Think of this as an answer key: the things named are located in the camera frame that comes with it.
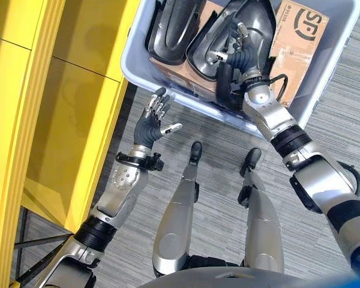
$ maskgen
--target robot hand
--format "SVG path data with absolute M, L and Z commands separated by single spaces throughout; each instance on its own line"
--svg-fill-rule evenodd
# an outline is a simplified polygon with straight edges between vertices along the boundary
M 167 104 L 170 97 L 165 93 L 166 89 L 162 87 L 152 94 L 134 129 L 135 145 L 152 149 L 156 140 L 182 128 L 180 123 L 161 128 L 161 120 L 170 108 Z

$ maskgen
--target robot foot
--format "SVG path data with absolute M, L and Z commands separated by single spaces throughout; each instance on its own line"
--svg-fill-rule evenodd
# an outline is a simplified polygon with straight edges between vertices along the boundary
M 195 163 L 198 164 L 200 158 L 202 157 L 202 152 L 203 152 L 203 145 L 196 141 L 193 142 L 192 144 L 192 148 L 191 148 L 191 155 L 190 155 L 190 164 L 191 163 Z
M 240 176 L 244 178 L 247 169 L 249 169 L 249 171 L 254 170 L 261 156 L 262 156 L 262 151 L 259 148 L 252 148 L 251 151 L 248 152 L 244 164 L 240 169 Z

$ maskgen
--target floor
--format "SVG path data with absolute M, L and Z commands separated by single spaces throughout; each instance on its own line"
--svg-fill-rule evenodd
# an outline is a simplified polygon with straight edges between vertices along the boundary
M 149 95 L 128 87 L 96 199 L 105 189 L 112 189 L 110 180 L 116 167 L 113 159 L 118 151 L 130 149 L 134 126 Z M 154 278 L 151 253 L 155 233 L 195 140 L 203 143 L 204 151 L 199 164 L 200 197 L 194 207 L 191 254 L 235 263 L 242 260 L 247 211 L 236 202 L 242 184 L 239 169 L 246 153 L 256 146 L 263 152 L 259 174 L 280 217 L 285 273 L 314 278 L 350 271 L 324 216 L 303 207 L 289 185 L 290 173 L 269 144 L 175 103 L 164 120 L 167 124 L 173 122 L 184 127 L 155 144 L 154 151 L 161 153 L 165 162 L 164 170 L 150 174 L 135 209 L 95 269 L 97 287 L 137 287 Z M 360 172 L 360 17 L 305 130 L 334 158 L 354 164 Z M 59 227 L 30 215 L 26 239 L 61 233 Z M 22 272 L 55 246 L 25 249 Z

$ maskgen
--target metal leg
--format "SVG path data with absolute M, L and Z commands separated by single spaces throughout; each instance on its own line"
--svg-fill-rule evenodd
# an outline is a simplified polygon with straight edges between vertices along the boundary
M 196 175 L 200 157 L 201 143 L 195 142 L 190 162 L 157 230 L 152 254 L 156 276 L 179 271 L 187 261 L 191 242 L 193 203 L 197 200 L 198 194 Z
M 53 236 L 48 238 L 42 238 L 42 239 L 36 239 L 36 240 L 30 240 L 30 241 L 24 241 L 24 242 L 18 242 L 14 244 L 14 249 L 22 249 L 26 247 L 32 247 L 37 245 L 43 245 L 58 241 L 65 241 L 67 240 L 72 234 L 64 234 L 59 236 Z
M 244 167 L 244 183 L 238 198 L 239 203 L 249 208 L 242 265 L 283 273 L 280 224 L 275 208 L 265 194 L 262 180 L 253 171 L 255 165 L 252 168 Z
M 25 227 L 26 227 L 26 221 L 28 218 L 28 209 L 23 208 L 22 210 L 22 221 L 20 224 L 20 233 L 19 233 L 19 242 L 24 241 L 25 236 Z M 23 249 L 19 248 L 17 251 L 17 257 L 16 257 L 16 271 L 15 271 L 15 278 L 18 278 L 20 275 L 21 265 L 22 265 L 22 255 L 23 255 Z

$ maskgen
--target yellow cabinet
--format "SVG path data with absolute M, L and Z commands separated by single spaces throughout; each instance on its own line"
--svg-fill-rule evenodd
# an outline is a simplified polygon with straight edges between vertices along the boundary
M 20 204 L 73 232 L 88 214 L 127 86 L 120 58 L 138 4 L 0 0 L 0 287 Z
M 53 58 L 22 205 L 75 232 L 88 214 L 127 82 Z

